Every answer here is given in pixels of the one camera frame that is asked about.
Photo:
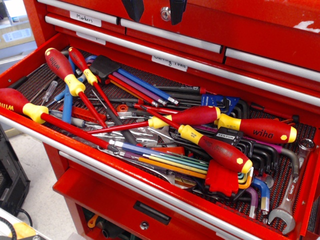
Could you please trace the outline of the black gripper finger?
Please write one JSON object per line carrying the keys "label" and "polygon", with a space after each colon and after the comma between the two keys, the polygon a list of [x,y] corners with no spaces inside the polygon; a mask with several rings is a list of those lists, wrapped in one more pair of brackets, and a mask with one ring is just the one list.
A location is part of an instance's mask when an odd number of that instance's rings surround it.
{"label": "black gripper finger", "polygon": [[171,24],[177,25],[182,21],[186,10],[187,0],[170,0]]}
{"label": "black gripper finger", "polygon": [[129,17],[135,21],[139,22],[144,10],[144,1],[143,0],[122,0],[122,4],[125,7],[126,12]]}

